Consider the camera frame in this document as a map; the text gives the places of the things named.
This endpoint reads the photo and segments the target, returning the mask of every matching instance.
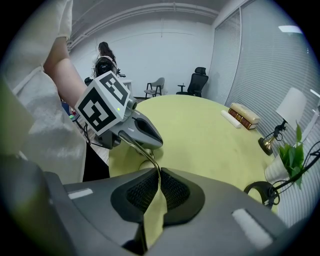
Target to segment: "white dress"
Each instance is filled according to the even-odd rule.
[[[56,38],[69,38],[72,0],[46,1],[21,28],[2,63],[4,81],[35,122],[21,152],[63,184],[82,182],[86,141],[61,105],[43,65]]]

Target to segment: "ceiling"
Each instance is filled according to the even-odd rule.
[[[71,40],[75,40],[104,19],[128,9],[173,2],[219,12],[227,0],[73,0]]]

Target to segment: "black pants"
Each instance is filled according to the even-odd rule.
[[[86,144],[83,182],[110,178],[108,165],[97,155],[92,147]]]

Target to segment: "white lampshade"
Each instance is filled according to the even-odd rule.
[[[295,130],[307,103],[306,96],[291,87],[276,112]]]

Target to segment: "stacked books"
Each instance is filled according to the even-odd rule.
[[[256,113],[239,103],[232,103],[228,112],[248,130],[256,128],[261,119]]]

